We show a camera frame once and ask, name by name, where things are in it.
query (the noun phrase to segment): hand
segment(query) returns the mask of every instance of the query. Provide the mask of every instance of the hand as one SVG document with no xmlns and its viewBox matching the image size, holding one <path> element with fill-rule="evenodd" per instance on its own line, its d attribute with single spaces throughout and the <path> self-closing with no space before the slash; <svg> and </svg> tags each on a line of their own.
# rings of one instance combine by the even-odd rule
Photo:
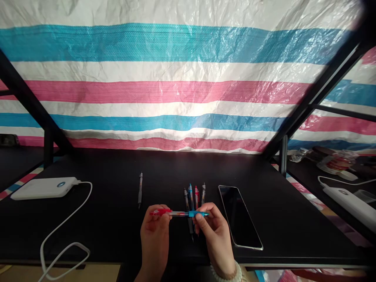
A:
<svg viewBox="0 0 376 282">
<path fill-rule="evenodd" d="M 212 202 L 204 203 L 197 210 L 209 213 L 206 217 L 197 214 L 193 222 L 196 234 L 199 234 L 200 229 L 205 234 L 210 262 L 215 272 L 223 279 L 232 279 L 236 275 L 236 266 L 226 219 Z"/>
<path fill-rule="evenodd" d="M 172 217 L 150 215 L 166 205 L 153 205 L 146 211 L 141 226 L 142 266 L 135 281 L 159 281 L 166 269 L 168 258 L 168 226 Z"/>
</svg>

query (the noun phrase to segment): phone screen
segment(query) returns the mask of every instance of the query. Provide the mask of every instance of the phone screen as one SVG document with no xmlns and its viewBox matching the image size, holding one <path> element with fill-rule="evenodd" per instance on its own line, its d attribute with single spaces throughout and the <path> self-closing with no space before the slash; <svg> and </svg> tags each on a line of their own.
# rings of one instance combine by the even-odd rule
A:
<svg viewBox="0 0 376 282">
<path fill-rule="evenodd" d="M 218 186 L 235 245 L 262 250 L 259 235 L 236 187 Z"/>
</svg>

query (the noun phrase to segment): pen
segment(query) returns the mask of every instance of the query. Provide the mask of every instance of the pen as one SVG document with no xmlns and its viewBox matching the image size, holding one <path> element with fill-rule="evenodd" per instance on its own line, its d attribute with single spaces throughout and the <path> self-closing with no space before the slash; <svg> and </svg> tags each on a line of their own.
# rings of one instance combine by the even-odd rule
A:
<svg viewBox="0 0 376 282">
<path fill-rule="evenodd" d="M 193 192 L 192 192 L 192 184 L 189 184 L 189 196 L 191 197 L 191 210 L 195 210 L 194 203 L 193 203 Z"/>
<path fill-rule="evenodd" d="M 195 217 L 198 213 L 200 213 L 202 216 L 209 215 L 208 213 L 202 211 L 173 211 L 169 209 L 157 209 L 150 212 L 150 215 L 163 215 L 165 213 L 173 217 Z"/>
<path fill-rule="evenodd" d="M 199 208 L 199 190 L 197 189 L 197 185 L 195 186 L 195 200 L 196 200 L 196 209 Z"/>
<path fill-rule="evenodd" d="M 204 185 L 202 186 L 201 206 L 205 203 L 205 189 L 206 189 L 206 186 L 205 186 L 205 182 L 204 182 Z"/>
<path fill-rule="evenodd" d="M 187 207 L 187 212 L 189 212 L 189 204 L 188 204 L 188 193 L 187 190 L 184 189 L 184 198 L 185 198 L 185 205 Z M 193 242 L 193 226 L 192 226 L 192 219 L 188 218 L 188 227 L 189 233 L 191 234 L 192 242 Z"/>
<path fill-rule="evenodd" d="M 138 209 L 141 206 L 141 199 L 142 199 L 142 172 L 140 174 L 140 187 L 138 188 Z"/>
</svg>

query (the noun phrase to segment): plastic tarp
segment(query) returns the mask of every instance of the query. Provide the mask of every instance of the plastic tarp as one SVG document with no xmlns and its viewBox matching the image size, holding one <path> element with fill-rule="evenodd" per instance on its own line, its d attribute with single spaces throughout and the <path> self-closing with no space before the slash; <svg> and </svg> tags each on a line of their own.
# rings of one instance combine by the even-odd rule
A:
<svg viewBox="0 0 376 282">
<path fill-rule="evenodd" d="M 361 9 L 356 0 L 5 0 L 0 48 L 76 147 L 257 154 Z M 374 66 L 360 64 L 325 103 L 374 110 Z M 0 132 L 42 146 L 21 104 L 0 99 Z M 363 150 L 375 136 L 372 125 L 314 112 L 289 146 Z"/>
</svg>

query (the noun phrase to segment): charging cable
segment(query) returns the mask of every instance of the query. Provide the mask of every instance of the charging cable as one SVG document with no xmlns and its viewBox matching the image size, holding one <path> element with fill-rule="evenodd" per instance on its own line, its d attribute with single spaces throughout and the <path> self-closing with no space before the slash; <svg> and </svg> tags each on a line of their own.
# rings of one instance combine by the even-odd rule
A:
<svg viewBox="0 0 376 282">
<path fill-rule="evenodd" d="M 340 180 L 333 179 L 333 178 L 329 178 L 329 177 L 326 177 L 326 176 L 318 176 L 318 177 L 317 177 L 317 180 L 320 182 L 321 186 L 323 186 L 323 187 L 325 187 L 325 188 L 327 188 L 327 187 L 329 187 L 329 186 L 328 186 L 327 184 L 321 182 L 320 178 L 326 178 L 326 179 L 334 180 L 334 181 L 337 181 L 337 182 L 341 182 L 341 183 L 345 183 L 345 184 L 353 185 L 353 186 L 362 185 L 362 184 L 370 183 L 370 182 L 372 182 L 372 181 L 376 181 L 376 178 L 375 178 L 375 179 L 368 180 L 368 181 L 364 181 L 364 182 L 361 182 L 361 183 L 347 183 L 347 182 L 340 181 Z"/>
<path fill-rule="evenodd" d="M 58 227 L 56 227 L 50 234 L 48 234 L 48 236 L 43 240 L 42 242 L 42 245 L 40 245 L 40 262 L 42 264 L 42 270 L 43 270 L 43 275 L 40 277 L 40 279 L 38 280 L 38 282 L 41 282 L 43 280 L 44 277 L 47 277 L 49 280 L 51 281 L 54 281 L 54 280 L 58 280 L 60 279 L 61 277 L 65 276 L 66 274 L 68 274 L 69 272 L 71 272 L 72 270 L 75 270 L 77 267 L 79 267 L 81 264 L 83 264 L 87 259 L 88 257 L 90 256 L 90 250 L 85 247 L 83 244 L 79 243 L 79 242 L 74 242 L 74 243 L 71 243 L 69 244 L 68 246 L 65 247 L 64 250 L 62 250 L 58 256 L 52 261 L 52 263 L 50 264 L 50 266 L 47 268 L 46 267 L 46 263 L 44 261 L 44 244 L 46 243 L 46 241 L 48 240 L 48 238 L 57 230 L 59 229 L 60 226 L 62 226 L 64 223 L 66 223 L 66 221 L 68 219 L 70 219 L 85 203 L 86 201 L 89 199 L 90 197 L 90 194 L 93 190 L 93 184 L 91 182 L 88 182 L 88 181 L 77 181 L 77 183 L 74 183 L 74 185 L 77 185 L 77 184 L 80 184 L 80 183 L 88 183 L 90 184 L 90 192 L 86 198 L 86 200 L 81 204 L 81 206 L 79 206 L 74 212 L 72 212 L 72 214 L 70 216 L 68 216 L 62 223 L 59 224 Z M 75 267 L 72 267 L 71 269 L 69 269 L 68 271 L 64 272 L 63 274 L 61 274 L 60 276 L 57 276 L 57 277 L 52 277 L 48 274 L 48 272 L 50 271 L 50 269 L 54 266 L 54 264 L 58 261 L 58 259 L 65 253 L 66 250 L 68 250 L 70 247 L 72 246 L 77 246 L 79 248 L 81 248 L 82 250 L 84 250 L 86 253 L 87 253 L 87 256 L 80 262 L 78 263 Z"/>
</svg>

